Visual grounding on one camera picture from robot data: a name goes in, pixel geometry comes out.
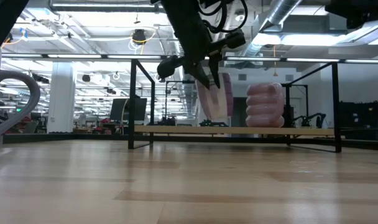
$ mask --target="gray curved handle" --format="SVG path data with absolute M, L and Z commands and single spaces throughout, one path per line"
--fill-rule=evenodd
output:
M 20 72 L 13 72 L 13 71 L 4 71 L 0 70 L 0 82 L 8 79 L 13 78 L 16 80 L 20 80 L 24 82 L 30 90 L 30 99 L 27 102 L 26 106 L 20 111 L 17 112 L 13 117 L 9 118 L 8 120 L 4 121 L 0 124 L 0 135 L 5 133 L 8 129 L 13 127 L 16 123 L 22 120 L 27 114 L 32 112 L 32 110 L 37 106 L 40 100 L 40 87 L 35 82 L 35 80 L 23 73 Z

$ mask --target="white pillar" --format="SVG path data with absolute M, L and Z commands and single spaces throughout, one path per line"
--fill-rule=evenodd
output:
M 76 72 L 71 62 L 54 62 L 47 132 L 72 132 L 75 109 Z

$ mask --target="exposed ceiling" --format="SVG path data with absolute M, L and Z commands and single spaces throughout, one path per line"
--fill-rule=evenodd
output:
M 246 39 L 250 43 L 254 38 L 252 23 L 256 15 L 269 9 L 271 0 L 247 1 L 249 18 L 243 27 Z M 330 1 L 302 1 L 287 19 L 283 33 L 312 33 L 312 34 L 346 34 L 348 30 L 341 29 L 343 20 L 329 15 L 324 5 Z M 58 11 L 50 10 L 49 4 L 57 7 Z M 5 45 L 3 53 L 34 53 L 34 54 L 132 54 L 132 55 L 182 55 L 180 44 L 173 34 L 173 29 L 162 13 L 144 12 L 138 5 L 146 5 L 148 1 L 133 0 L 31 0 L 27 8 L 18 18 L 11 30 L 12 42 Z M 64 4 L 87 4 L 83 7 L 68 7 Z M 132 7 L 105 7 L 113 4 L 134 4 Z M 240 1 L 235 1 L 235 12 L 242 9 Z M 239 14 L 231 14 L 228 18 L 231 27 L 237 27 L 241 21 L 236 20 Z M 216 24 L 216 17 L 207 17 L 212 24 Z M 136 29 L 144 29 L 149 39 L 142 47 L 133 44 L 132 34 Z M 245 48 L 235 49 L 227 54 L 237 55 Z M 325 58 L 372 58 L 378 55 L 378 47 L 370 45 L 350 47 L 315 47 L 293 45 L 265 45 L 260 53 L 265 57 L 325 57 Z M 143 63 L 145 69 L 156 79 L 157 63 Z M 129 92 L 129 75 L 131 66 L 126 62 L 74 62 L 78 72 L 76 91 L 76 114 L 87 113 L 107 117 L 111 102 L 115 97 L 127 97 Z M 278 68 L 295 68 L 298 71 L 309 67 L 309 63 L 278 63 Z M 265 62 L 258 68 L 268 70 L 274 68 L 275 63 Z M 20 72 L 35 73 L 52 81 L 52 62 L 34 60 L 11 60 L 4 58 L 2 68 Z M 243 71 L 228 70 L 232 75 Z M 82 81 L 83 75 L 90 75 L 91 82 Z M 182 80 L 182 71 L 177 69 L 175 75 L 168 80 Z M 0 100 L 6 105 L 16 105 L 27 101 L 23 94 L 25 88 L 20 82 L 6 80 L 2 84 L 7 88 L 0 89 Z M 41 84 L 42 99 L 38 111 L 47 112 L 50 85 Z M 116 95 L 106 92 L 106 87 L 116 90 Z M 150 83 L 138 71 L 137 95 L 150 97 Z M 157 82 L 156 115 L 164 112 L 165 84 Z M 168 114 L 181 118 L 195 116 L 196 90 L 194 85 L 177 84 L 172 87 L 168 95 Z

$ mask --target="red object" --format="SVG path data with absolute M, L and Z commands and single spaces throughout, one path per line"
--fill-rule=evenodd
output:
M 30 122 L 30 121 L 32 121 L 32 120 L 31 120 L 29 117 L 25 117 L 25 118 L 22 119 L 22 121 L 23 121 L 23 122 Z
M 103 124 L 106 124 L 106 123 L 110 123 L 110 119 L 109 118 L 105 118 L 101 121 L 101 123 Z

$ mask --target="black metal table frame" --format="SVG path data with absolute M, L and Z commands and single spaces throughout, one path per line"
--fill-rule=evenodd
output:
M 307 73 L 306 75 L 301 76 L 300 78 L 290 82 L 285 83 L 282 86 L 285 87 L 286 91 L 286 107 L 285 107 L 285 127 L 291 127 L 291 105 L 290 105 L 290 88 L 294 86 L 294 83 L 303 80 L 306 77 L 309 77 L 320 70 L 331 66 L 331 75 L 332 75 L 332 84 L 333 84 L 333 114 L 334 114 L 334 142 L 335 142 L 335 153 L 342 152 L 342 144 L 341 144 L 341 131 L 339 125 L 339 83 L 338 83 L 338 63 L 337 62 L 330 62 L 327 63 L 314 71 Z M 306 88 L 306 98 L 307 98 L 307 116 L 309 116 L 309 107 L 308 107 L 308 87 Z M 291 136 L 287 135 L 287 145 L 291 145 Z
M 340 129 L 340 122 L 339 122 L 339 81 L 338 81 L 338 64 L 340 62 L 330 62 L 326 63 L 325 65 L 315 69 L 312 72 L 307 73 L 304 76 L 301 76 L 300 78 L 290 82 L 290 83 L 283 83 L 282 86 L 285 87 L 286 91 L 286 111 L 285 111 L 285 125 L 291 124 L 291 106 L 290 106 L 290 88 L 293 86 L 304 86 L 306 89 L 306 102 L 307 102 L 307 116 L 309 116 L 309 107 L 308 107 L 308 85 L 296 85 L 296 82 L 299 82 L 300 80 L 303 80 L 306 77 L 309 77 L 312 74 L 315 74 L 316 72 L 319 72 L 320 70 L 330 67 L 332 70 L 332 88 L 333 88 L 333 114 L 334 114 L 334 145 L 335 149 L 333 151 L 329 150 L 323 150 L 323 149 L 314 149 L 319 151 L 327 151 L 327 152 L 335 152 L 340 153 L 342 152 L 342 139 L 341 139 L 341 129 Z M 154 103 L 155 103 L 155 82 L 152 79 L 152 77 L 147 73 L 145 68 L 141 65 L 141 63 L 138 61 L 138 59 L 132 59 L 131 60 L 131 83 L 130 83 L 130 97 L 129 97 L 129 136 L 128 136 L 128 148 L 129 149 L 135 149 L 138 147 L 146 146 L 149 144 L 152 144 L 155 140 L 154 133 L 150 133 L 149 136 L 149 143 L 142 146 L 136 146 L 134 145 L 135 140 L 143 140 L 143 136 L 135 136 L 135 94 L 136 94 L 136 75 L 137 70 L 136 68 L 139 67 L 139 69 L 145 74 L 145 76 L 149 79 L 149 81 L 152 84 L 152 98 L 151 98 L 151 106 L 150 106 L 150 123 L 154 123 Z M 162 136 L 158 136 L 156 138 L 157 140 L 165 139 Z M 182 141 L 183 139 L 186 139 L 186 141 L 192 139 L 193 141 L 198 141 L 201 139 L 201 142 L 229 142 L 229 138 L 209 138 L 209 137 L 177 137 L 177 136 L 168 136 L 169 141 Z M 237 138 L 232 139 L 234 142 L 238 142 Z M 283 139 L 276 139 L 276 138 L 268 138 L 268 139 L 253 139 L 251 142 L 253 143 L 279 143 L 279 144 L 287 144 L 290 146 L 291 144 L 324 144 L 326 142 L 325 139 L 293 139 L 291 138 L 291 135 L 286 136 Z M 249 143 L 248 138 L 243 138 L 243 143 Z
M 151 88 L 151 99 L 150 99 L 150 123 L 154 123 L 154 103 L 155 103 L 155 94 L 156 94 L 156 83 L 153 78 L 147 73 L 146 69 L 138 61 L 138 59 L 131 60 L 131 80 L 130 80 L 130 89 L 129 89 L 129 116 L 128 116 L 128 148 L 136 149 L 138 147 L 147 146 L 153 144 L 154 133 L 150 133 L 149 143 L 141 146 L 135 146 L 135 98 L 136 98 L 136 81 L 137 81 L 137 68 L 146 76 L 147 79 L 152 84 Z

